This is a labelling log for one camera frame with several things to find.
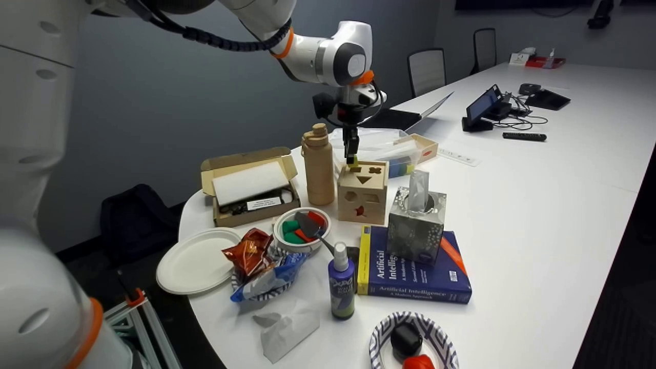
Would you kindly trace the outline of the white paper plate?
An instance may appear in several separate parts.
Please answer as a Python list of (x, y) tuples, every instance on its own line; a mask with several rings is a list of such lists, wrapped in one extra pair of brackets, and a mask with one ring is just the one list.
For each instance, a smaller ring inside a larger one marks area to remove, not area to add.
[(155, 278), (164, 291), (192, 295), (229, 280), (234, 264), (223, 254), (241, 236), (230, 228), (213, 228), (179, 241), (162, 257)]

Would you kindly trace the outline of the open laptop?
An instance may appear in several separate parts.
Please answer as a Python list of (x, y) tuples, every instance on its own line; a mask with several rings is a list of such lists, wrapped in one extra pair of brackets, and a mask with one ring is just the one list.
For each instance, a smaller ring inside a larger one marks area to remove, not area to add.
[(400, 129), (401, 131), (407, 131), (429, 115), (436, 112), (436, 110), (438, 110), (438, 108), (441, 107), (441, 105), (443, 105), (452, 94), (453, 92), (420, 114), (394, 108), (382, 108), (378, 115), (368, 118), (362, 124), (361, 128)]

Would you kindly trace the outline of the clear plastic container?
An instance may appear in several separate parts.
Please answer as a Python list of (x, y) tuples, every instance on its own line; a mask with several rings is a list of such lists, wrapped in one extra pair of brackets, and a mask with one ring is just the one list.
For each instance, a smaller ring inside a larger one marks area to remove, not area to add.
[(359, 129), (359, 146), (356, 156), (359, 164), (366, 161), (388, 162), (397, 157), (410, 156), (414, 144), (395, 145), (394, 141), (408, 134), (400, 129)]

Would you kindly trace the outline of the stack of coloured blocks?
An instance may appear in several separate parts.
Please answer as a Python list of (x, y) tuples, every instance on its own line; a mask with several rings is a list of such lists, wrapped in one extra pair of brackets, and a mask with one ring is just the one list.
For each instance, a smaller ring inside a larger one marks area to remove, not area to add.
[(397, 157), (387, 162), (389, 164), (388, 177), (397, 178), (410, 175), (415, 170), (416, 161), (410, 156)]

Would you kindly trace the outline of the small wooden box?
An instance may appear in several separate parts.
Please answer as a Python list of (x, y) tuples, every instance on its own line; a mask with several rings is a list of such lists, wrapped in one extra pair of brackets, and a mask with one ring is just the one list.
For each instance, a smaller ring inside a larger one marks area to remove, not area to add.
[(394, 144), (408, 146), (408, 142), (413, 143), (415, 147), (415, 149), (412, 151), (412, 157), (414, 158), (415, 165), (419, 165), (425, 161), (431, 160), (438, 154), (438, 143), (425, 136), (418, 135), (417, 133), (412, 133), (410, 135), (396, 139)]

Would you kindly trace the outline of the office chair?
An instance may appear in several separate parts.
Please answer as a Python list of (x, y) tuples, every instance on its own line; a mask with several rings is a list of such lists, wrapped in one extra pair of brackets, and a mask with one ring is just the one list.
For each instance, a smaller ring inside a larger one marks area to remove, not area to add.
[(443, 48), (434, 47), (412, 52), (407, 57), (407, 69), (413, 97), (447, 86)]
[(497, 45), (495, 28), (481, 28), (473, 33), (474, 66), (470, 75), (490, 69), (497, 65)]

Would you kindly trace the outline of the white strip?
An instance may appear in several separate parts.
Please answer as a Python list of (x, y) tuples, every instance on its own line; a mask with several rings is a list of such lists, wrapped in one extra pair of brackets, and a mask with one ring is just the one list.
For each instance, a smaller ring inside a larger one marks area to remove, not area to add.
[(438, 149), (438, 156), (446, 157), (452, 161), (456, 161), (471, 167), (476, 167), (482, 162), (475, 157), (465, 156), (464, 154), (459, 154), (457, 152), (453, 152), (452, 150), (444, 149), (443, 147)]

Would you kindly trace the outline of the white foam pad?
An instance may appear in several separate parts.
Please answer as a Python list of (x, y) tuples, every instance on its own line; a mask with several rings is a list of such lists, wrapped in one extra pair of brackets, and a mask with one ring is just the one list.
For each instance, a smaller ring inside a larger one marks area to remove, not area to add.
[(279, 162), (266, 163), (212, 180), (216, 201), (220, 205), (253, 198), (288, 184), (288, 177)]

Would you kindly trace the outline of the white label card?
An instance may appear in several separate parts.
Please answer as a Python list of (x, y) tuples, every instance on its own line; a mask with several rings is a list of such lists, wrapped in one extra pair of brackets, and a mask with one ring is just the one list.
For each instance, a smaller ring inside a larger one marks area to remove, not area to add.
[(248, 212), (255, 212), (260, 209), (275, 207), (281, 204), (284, 204), (284, 202), (279, 196), (272, 198), (253, 199), (252, 201), (246, 202), (246, 210)]

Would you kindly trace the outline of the tablet on black stand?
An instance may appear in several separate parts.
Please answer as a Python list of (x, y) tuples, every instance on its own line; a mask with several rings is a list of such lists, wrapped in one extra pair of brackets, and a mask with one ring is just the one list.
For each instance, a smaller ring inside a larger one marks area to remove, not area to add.
[(511, 103), (504, 100), (501, 89), (494, 84), (466, 108), (466, 116), (461, 119), (462, 130), (466, 133), (491, 131), (495, 122), (509, 116), (510, 110)]

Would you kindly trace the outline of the white bowl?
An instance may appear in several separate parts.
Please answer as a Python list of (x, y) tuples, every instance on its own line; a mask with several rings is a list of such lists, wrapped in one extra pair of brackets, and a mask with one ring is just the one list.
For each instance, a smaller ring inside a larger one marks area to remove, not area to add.
[(281, 225), (282, 222), (286, 220), (295, 220), (295, 213), (297, 212), (302, 212), (307, 214), (309, 211), (314, 211), (318, 212), (321, 214), (323, 217), (326, 219), (326, 228), (323, 229), (324, 234), (323, 238), (327, 239), (328, 234), (331, 231), (332, 227), (332, 222), (330, 216), (324, 212), (324, 210), (321, 210), (319, 208), (312, 208), (312, 207), (299, 207), (295, 208), (292, 210), (289, 210), (288, 212), (285, 212), (283, 215), (280, 215), (274, 220), (273, 223), (273, 235), (274, 238), (276, 239), (277, 246), (280, 247), (283, 250), (286, 250), (288, 252), (296, 252), (296, 253), (304, 253), (304, 254), (314, 254), (319, 250), (324, 244), (320, 240), (313, 241), (311, 243), (304, 243), (304, 244), (290, 244), (283, 240), (283, 233), (281, 230)]

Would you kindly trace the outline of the purple spray bottle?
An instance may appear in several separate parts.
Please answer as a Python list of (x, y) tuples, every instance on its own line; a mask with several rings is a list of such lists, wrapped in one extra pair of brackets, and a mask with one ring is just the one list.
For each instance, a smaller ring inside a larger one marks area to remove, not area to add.
[(328, 263), (331, 314), (339, 320), (348, 320), (355, 312), (357, 268), (347, 252), (346, 243), (334, 245), (333, 260)]

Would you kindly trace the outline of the crumpled white tissue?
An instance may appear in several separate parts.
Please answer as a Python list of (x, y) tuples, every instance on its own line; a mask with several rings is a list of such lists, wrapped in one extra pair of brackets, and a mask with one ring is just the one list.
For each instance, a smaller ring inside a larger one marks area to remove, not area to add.
[(260, 328), (262, 354), (276, 364), (319, 329), (321, 310), (307, 300), (285, 300), (267, 304), (253, 315)]

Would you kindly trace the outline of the black rounded object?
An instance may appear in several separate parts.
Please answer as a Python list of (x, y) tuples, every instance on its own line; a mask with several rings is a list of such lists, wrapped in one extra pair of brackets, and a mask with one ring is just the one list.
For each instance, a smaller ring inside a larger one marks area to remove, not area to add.
[(419, 355), (423, 346), (423, 338), (419, 328), (413, 322), (397, 324), (391, 332), (392, 353), (398, 360)]

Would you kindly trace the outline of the black backpack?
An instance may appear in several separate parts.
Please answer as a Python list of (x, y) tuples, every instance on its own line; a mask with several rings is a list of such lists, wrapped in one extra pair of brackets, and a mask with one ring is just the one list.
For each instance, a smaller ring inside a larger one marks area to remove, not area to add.
[(177, 241), (179, 218), (157, 192), (140, 183), (101, 202), (100, 232), (115, 265), (134, 262)]

